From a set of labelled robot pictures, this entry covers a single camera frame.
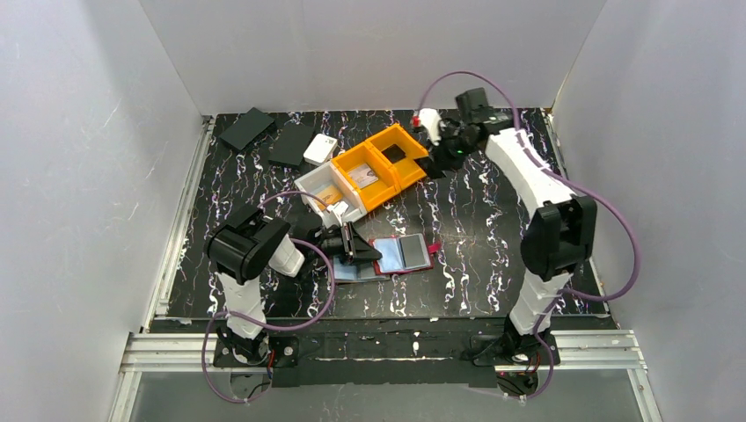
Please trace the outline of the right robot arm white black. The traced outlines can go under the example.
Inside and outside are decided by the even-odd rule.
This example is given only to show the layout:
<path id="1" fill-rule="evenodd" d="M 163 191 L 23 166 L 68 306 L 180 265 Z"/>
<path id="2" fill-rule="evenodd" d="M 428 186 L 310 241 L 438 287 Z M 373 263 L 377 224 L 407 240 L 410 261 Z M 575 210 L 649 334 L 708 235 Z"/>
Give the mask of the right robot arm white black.
<path id="1" fill-rule="evenodd" d="M 457 119 L 421 108 L 413 126 L 428 137 L 426 171 L 441 177 L 477 151 L 494 163 L 525 205 L 530 222 L 520 253 L 525 267 L 507 331 L 528 336 L 545 331 L 549 312 L 571 275 L 590 258 L 597 205 L 558 181 L 551 166 L 529 145 L 527 133 L 505 112 L 491 107 L 482 88 L 456 98 Z"/>

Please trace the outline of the grey card holder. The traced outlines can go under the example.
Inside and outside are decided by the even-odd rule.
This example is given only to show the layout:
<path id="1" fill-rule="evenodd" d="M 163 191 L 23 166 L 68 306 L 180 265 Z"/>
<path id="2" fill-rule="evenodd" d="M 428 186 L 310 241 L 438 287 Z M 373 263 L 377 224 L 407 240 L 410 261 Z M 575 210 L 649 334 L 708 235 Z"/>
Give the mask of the grey card holder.
<path id="1" fill-rule="evenodd" d="M 337 258 L 333 260 L 333 272 L 337 283 L 378 282 L 391 278 L 388 274 L 377 273 L 372 263 L 360 265 L 344 264 Z"/>

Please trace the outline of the red leather card holder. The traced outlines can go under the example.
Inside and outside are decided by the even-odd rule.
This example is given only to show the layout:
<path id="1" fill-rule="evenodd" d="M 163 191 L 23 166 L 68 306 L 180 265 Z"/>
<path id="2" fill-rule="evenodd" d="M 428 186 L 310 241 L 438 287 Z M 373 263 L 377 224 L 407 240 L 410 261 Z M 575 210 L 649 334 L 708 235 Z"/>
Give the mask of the red leather card holder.
<path id="1" fill-rule="evenodd" d="M 381 254 L 374 262 L 380 275 L 401 275 L 424 271 L 434 266 L 434 255 L 441 249 L 440 243 L 428 244 L 421 234 L 380 237 L 371 241 L 372 247 Z"/>

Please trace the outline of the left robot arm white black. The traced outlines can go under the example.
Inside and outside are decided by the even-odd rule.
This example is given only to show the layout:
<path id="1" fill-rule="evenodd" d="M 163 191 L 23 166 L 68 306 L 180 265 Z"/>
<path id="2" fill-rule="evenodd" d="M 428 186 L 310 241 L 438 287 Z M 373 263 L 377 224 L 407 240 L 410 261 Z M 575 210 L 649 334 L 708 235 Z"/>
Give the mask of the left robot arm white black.
<path id="1" fill-rule="evenodd" d="M 288 277 L 300 273 L 305 256 L 292 242 L 294 238 L 343 265 L 367 265 L 382 257 L 349 222 L 326 227 L 322 217 L 310 211 L 292 224 L 251 204 L 239 208 L 211 232 L 204 246 L 216 266 L 228 310 L 250 318 L 229 316 L 229 334 L 249 341 L 260 336 L 266 322 L 260 276 L 268 267 Z"/>

